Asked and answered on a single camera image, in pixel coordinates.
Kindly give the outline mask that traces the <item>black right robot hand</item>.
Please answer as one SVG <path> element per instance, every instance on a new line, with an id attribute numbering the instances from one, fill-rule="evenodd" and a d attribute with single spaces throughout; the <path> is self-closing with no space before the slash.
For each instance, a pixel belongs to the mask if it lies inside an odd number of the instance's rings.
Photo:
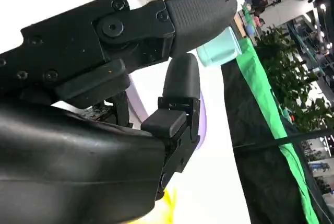
<path id="1" fill-rule="evenodd" d="M 122 223 L 150 212 L 200 137 L 191 50 L 236 0 L 95 0 L 1 54 L 1 223 Z"/>

